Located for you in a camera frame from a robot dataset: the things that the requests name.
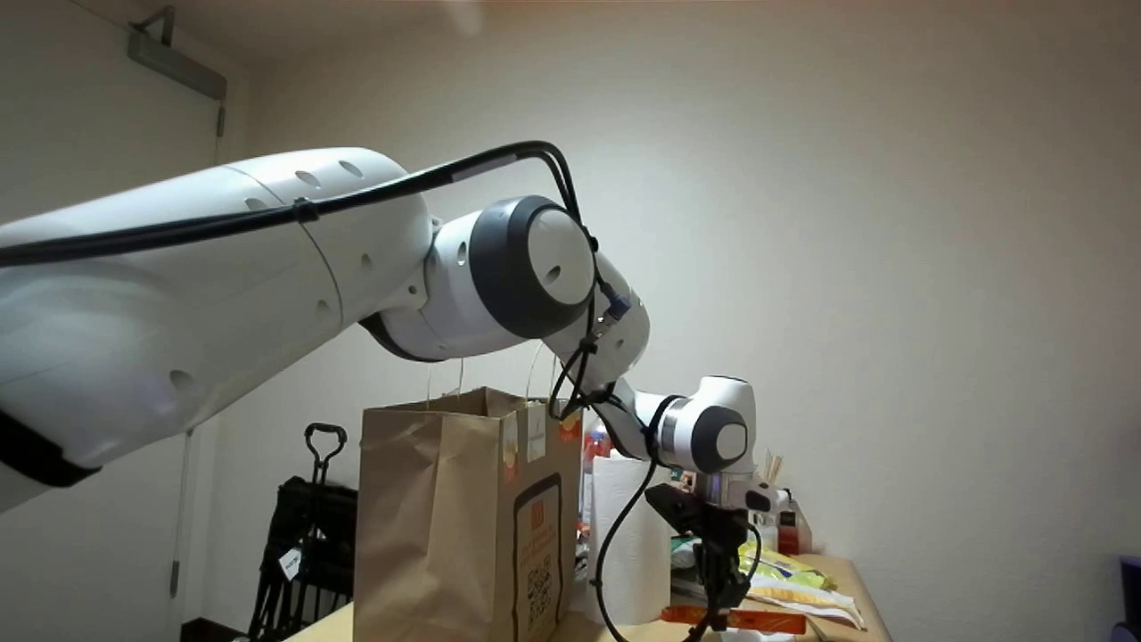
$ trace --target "paper bag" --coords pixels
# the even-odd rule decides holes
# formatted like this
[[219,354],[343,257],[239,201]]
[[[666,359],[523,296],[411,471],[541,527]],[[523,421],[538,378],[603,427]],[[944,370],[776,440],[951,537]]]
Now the paper bag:
[[581,421],[475,390],[365,412],[357,642],[546,642],[566,612]]

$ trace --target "table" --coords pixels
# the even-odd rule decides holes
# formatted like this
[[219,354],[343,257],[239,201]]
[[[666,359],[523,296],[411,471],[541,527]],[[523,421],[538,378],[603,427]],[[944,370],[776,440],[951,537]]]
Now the table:
[[[866,594],[855,566],[847,561],[837,555],[801,555],[805,565],[821,566],[826,576],[833,576],[837,592],[847,592],[863,617],[866,617],[866,630],[855,630],[847,623],[833,623],[833,619],[809,619],[809,634],[800,637],[826,637],[826,642],[889,642],[889,628],[881,623],[881,612],[875,605],[875,600]],[[631,642],[681,642],[686,637],[686,623],[666,623],[666,619],[652,619],[652,623],[623,623],[619,634]],[[352,604],[335,609],[332,617],[317,619],[314,628],[291,634],[291,642],[352,642]],[[609,630],[589,617],[566,617],[555,642],[609,642]]]

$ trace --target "ceiling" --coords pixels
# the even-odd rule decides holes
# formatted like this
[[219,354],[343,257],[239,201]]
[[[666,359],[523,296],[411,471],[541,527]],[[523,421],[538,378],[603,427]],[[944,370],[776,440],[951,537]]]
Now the ceiling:
[[299,56],[340,38],[377,34],[411,20],[477,28],[486,0],[76,0],[116,26],[175,6],[179,31],[239,65]]

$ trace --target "shopping bag handle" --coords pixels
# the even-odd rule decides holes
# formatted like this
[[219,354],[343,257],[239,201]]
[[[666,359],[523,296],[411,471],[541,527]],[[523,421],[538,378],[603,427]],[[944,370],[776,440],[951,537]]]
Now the shopping bag handle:
[[[335,436],[335,444],[332,444],[324,458],[321,458],[317,444],[314,444],[314,436],[317,436],[317,431]],[[321,425],[321,421],[314,421],[314,425],[308,427],[308,449],[314,452],[314,480],[317,480],[317,484],[324,484],[328,461],[340,458],[340,452],[345,449],[345,441],[351,441],[351,436],[345,436],[345,427],[340,427],[340,425]]]

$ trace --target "white wall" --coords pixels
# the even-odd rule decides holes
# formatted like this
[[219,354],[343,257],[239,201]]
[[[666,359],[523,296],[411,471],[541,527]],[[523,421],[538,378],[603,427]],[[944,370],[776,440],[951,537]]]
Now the white wall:
[[[254,135],[414,169],[555,138],[652,311],[631,378],[754,378],[896,637],[1102,637],[1141,537],[1137,66],[1128,0],[504,6],[269,66]],[[513,179],[546,184],[436,208]],[[519,351],[462,384],[546,370]],[[455,378],[345,332],[223,412],[212,612],[248,612],[308,421]]]
[[[231,131],[241,126],[235,81]],[[68,0],[0,3],[0,217],[116,194],[222,157],[213,102],[131,65],[112,14]],[[147,444],[68,491],[0,518],[0,637],[179,637],[170,561],[204,511],[183,515],[201,440]]]

